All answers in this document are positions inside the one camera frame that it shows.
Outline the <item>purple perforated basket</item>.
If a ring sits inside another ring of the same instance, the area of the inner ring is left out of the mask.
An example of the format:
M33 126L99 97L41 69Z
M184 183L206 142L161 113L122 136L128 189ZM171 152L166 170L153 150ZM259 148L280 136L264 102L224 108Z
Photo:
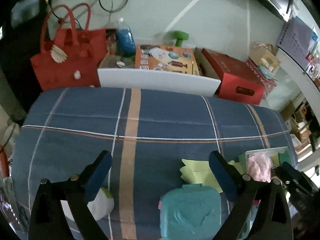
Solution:
M318 35L300 18L291 18L277 40L277 46L287 53L303 70L309 66L309 56Z

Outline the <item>white desk shelf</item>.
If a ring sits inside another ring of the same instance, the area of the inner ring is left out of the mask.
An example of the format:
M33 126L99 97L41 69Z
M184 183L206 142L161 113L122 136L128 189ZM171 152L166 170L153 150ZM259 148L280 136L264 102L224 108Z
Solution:
M278 49L277 58L280 61L280 66L287 72L293 81L300 88L306 100L310 104L314 113L319 112L319 89L306 74L303 74L303 69L295 62L285 51Z

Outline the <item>teal plastic case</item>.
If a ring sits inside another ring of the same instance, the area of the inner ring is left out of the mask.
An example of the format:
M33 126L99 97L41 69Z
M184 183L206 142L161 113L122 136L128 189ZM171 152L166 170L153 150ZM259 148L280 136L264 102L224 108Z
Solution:
M183 185L159 201L163 239L213 239L221 227L219 192L202 184Z

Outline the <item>green yellow scrub sponge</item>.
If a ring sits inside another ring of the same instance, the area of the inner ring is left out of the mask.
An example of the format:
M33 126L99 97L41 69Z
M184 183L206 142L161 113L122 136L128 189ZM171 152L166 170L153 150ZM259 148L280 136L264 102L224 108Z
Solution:
M282 165L284 162L291 164L289 152L284 151L283 153L274 153L270 156L274 166Z

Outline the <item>red cardboard box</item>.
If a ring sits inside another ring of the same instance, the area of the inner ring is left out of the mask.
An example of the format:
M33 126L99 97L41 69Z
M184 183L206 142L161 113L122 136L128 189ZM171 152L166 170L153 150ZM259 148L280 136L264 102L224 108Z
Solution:
M260 104L265 87L244 62L208 49L202 49L200 55L204 75L221 81L217 89L219 98Z

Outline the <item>green dumbbell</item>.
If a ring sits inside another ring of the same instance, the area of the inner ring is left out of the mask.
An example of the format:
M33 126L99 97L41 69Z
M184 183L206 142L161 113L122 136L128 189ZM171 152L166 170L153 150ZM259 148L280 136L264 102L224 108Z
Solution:
M176 38L176 47L181 47L182 43L189 39L189 34L183 31L176 30L173 32L173 35Z

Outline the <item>red felt tote bag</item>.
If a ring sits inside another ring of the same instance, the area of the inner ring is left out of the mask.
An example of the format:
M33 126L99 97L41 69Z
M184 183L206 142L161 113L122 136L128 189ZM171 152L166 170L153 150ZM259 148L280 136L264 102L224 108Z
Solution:
M87 8L87 22L83 30L76 28L73 11ZM61 20L52 40L46 40L48 20L58 8L67 14ZM106 30L89 30L91 8L80 3L73 8L54 7L46 16L40 37L40 53L30 61L42 90L65 87L99 87L98 66L107 54Z

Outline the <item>pink white knitted cloth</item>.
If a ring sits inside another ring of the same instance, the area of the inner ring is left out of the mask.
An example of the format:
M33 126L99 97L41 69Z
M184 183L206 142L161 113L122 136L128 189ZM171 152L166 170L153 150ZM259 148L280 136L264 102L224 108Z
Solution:
M253 155L247 160L247 173L260 182L271 182L272 164L269 158L263 155Z

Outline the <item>patterned red gift box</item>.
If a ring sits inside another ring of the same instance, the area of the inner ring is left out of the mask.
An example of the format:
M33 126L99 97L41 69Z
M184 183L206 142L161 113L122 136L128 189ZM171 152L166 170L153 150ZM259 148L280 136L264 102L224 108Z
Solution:
M264 75L259 71L255 63L251 59L247 59L246 65L264 85L265 91L263 93L263 99L266 99L267 96L272 92L272 90L277 86L276 82L274 81L274 79L267 79L266 77L264 77Z

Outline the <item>lime green cloth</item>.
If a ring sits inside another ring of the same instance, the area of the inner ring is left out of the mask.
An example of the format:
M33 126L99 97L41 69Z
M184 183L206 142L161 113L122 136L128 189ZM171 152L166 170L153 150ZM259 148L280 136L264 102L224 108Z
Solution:
M209 161L198 161L190 159L182 159L183 166L180 168L181 178L187 184L202 184L210 186L222 193L223 189L216 179L215 175L227 175L226 170L219 166L212 171L209 166Z

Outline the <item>orange toy box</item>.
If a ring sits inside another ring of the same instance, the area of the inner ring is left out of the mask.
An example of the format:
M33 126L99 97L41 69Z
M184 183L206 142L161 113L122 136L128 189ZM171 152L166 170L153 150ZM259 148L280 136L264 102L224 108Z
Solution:
M175 46L137 46L135 68L200 76L193 50Z

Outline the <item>leopard print scrunchie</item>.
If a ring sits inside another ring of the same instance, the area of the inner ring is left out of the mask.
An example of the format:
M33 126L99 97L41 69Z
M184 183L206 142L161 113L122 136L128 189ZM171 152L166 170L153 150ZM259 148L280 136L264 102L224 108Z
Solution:
M281 165L272 166L271 168L271 180L278 179L279 181L285 180L285 170Z

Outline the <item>teal rimmed white tray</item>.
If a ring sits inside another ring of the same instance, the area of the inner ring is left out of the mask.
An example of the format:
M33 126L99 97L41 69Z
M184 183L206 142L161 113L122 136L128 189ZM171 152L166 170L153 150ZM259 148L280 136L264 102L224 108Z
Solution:
M291 152L288 147L276 147L276 148L266 148L266 149L260 149L260 150L251 150L251 151L246 151L242 155L238 157L238 161L241 164L243 170L247 172L247 160L249 157L253 155L263 155L267 158L270 159L270 156L274 153L283 153L284 151L289 152L290 159L291 159Z

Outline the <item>white pill bottle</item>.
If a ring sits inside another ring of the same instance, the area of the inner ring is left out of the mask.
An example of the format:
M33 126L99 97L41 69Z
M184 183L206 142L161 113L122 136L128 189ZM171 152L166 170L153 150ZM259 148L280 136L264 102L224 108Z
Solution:
M70 207L66 200L61 200L61 205L63 212L71 221L75 221L71 213ZM114 208L114 198L110 191L106 188L101 187L97 193L95 199L87 204L89 211L96 221L101 220L102 218L108 216Z

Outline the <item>white storage bin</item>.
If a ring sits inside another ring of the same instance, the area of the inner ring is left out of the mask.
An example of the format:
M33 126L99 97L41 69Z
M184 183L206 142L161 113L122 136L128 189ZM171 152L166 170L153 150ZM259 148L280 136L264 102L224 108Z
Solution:
M156 70L141 70L135 68L135 58L122 58L107 55L98 67L98 77L101 87L140 88L213 96L221 81L204 76L200 69L202 56L195 48L193 50L200 76Z

